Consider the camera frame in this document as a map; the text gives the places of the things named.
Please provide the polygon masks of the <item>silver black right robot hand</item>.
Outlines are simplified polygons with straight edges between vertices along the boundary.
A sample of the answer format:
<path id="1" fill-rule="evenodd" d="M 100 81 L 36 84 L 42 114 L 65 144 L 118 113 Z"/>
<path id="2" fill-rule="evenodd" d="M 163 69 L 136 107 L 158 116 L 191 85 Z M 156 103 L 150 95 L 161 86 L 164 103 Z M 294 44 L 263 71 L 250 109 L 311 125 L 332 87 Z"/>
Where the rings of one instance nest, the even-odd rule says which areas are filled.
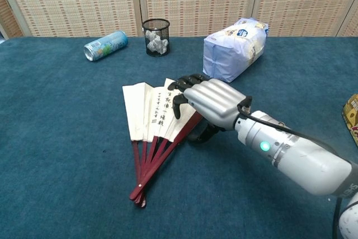
<path id="1" fill-rule="evenodd" d="M 249 112 L 252 96 L 246 96 L 227 83 L 203 74 L 183 76 L 167 87 L 181 93 L 173 98 L 173 112 L 181 117 L 180 105 L 189 104 L 208 123 L 203 131 L 189 135 L 194 143 L 205 143 L 219 131 L 232 131 L 239 118 L 238 105 Z"/>

